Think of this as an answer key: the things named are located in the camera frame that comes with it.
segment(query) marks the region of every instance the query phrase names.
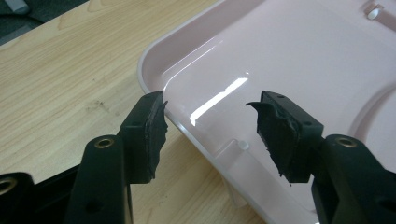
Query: black plastic part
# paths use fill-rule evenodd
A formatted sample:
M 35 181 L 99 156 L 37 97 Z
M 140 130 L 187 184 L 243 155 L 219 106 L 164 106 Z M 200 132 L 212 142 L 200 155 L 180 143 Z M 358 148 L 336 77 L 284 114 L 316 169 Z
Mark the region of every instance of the black plastic part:
M 396 174 L 393 173 L 392 171 L 388 171 L 390 173 L 390 175 L 393 177 L 393 179 L 396 181 Z
M 0 223 L 29 223 L 33 214 L 34 192 L 35 185 L 30 175 L 0 175 Z
M 105 135 L 85 148 L 64 223 L 131 223 L 122 139 Z
M 120 127 L 125 145 L 127 181 L 147 184 L 155 178 L 160 150 L 165 143 L 167 124 L 164 119 L 163 93 L 143 96 Z
M 33 223 L 63 222 L 77 173 L 78 166 L 75 166 L 35 186 L 36 204 Z
M 340 134 L 329 135 L 319 154 L 336 191 L 315 196 L 313 187 L 316 208 L 328 210 L 327 214 L 318 210 L 320 223 L 396 223 L 396 180 L 362 142 Z M 339 199 L 335 207 L 331 208 L 333 203 L 325 200 L 326 195 Z
M 290 183 L 306 183 L 311 175 L 309 156 L 318 147 L 323 125 L 289 98 L 263 91 L 260 102 L 249 103 L 258 112 L 257 133 L 279 173 Z

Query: wooden table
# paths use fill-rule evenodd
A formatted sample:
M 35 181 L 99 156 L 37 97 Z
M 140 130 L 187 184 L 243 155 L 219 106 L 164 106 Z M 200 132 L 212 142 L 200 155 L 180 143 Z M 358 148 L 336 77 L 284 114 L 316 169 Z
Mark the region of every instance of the wooden table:
M 0 172 L 35 182 L 116 133 L 143 95 L 137 60 L 215 0 L 91 0 L 0 47 Z M 219 173 L 169 121 L 157 178 L 132 186 L 135 223 L 263 223 L 233 208 Z

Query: tray surface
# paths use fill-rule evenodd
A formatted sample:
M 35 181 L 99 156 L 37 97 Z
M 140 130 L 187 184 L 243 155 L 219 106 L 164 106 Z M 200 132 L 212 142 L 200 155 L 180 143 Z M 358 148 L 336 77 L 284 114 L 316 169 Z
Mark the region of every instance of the tray surface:
M 164 91 L 168 117 L 267 222 L 318 218 L 310 184 L 280 178 L 256 134 L 245 104 L 262 90 L 288 96 L 323 136 L 359 138 L 396 172 L 396 33 L 366 20 L 363 2 L 328 2 L 221 1 L 139 64 L 143 89 Z

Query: black object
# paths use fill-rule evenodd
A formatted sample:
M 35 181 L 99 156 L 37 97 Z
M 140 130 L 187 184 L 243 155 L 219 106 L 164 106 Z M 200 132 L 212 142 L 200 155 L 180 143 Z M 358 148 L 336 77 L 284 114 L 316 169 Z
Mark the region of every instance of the black object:
M 396 174 L 350 136 L 321 137 L 323 126 L 287 97 L 262 92 L 257 132 L 290 183 L 314 175 L 312 194 L 321 224 L 396 223 Z
M 61 16 L 87 0 L 25 0 L 25 2 L 31 10 L 23 16 L 14 14 L 6 2 L 0 0 L 0 45 Z
M 0 224 L 133 223 L 130 184 L 154 178 L 165 142 L 163 93 L 143 96 L 118 135 L 91 140 L 80 166 L 37 185 L 0 175 Z

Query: dark floor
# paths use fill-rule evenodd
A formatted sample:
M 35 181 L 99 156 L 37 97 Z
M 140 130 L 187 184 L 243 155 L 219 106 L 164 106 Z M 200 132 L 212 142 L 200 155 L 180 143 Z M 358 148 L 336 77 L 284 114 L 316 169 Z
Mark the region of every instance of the dark floor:
M 12 13 L 5 0 L 0 0 L 0 45 L 87 1 L 25 0 L 31 11 L 26 16 L 17 16 Z

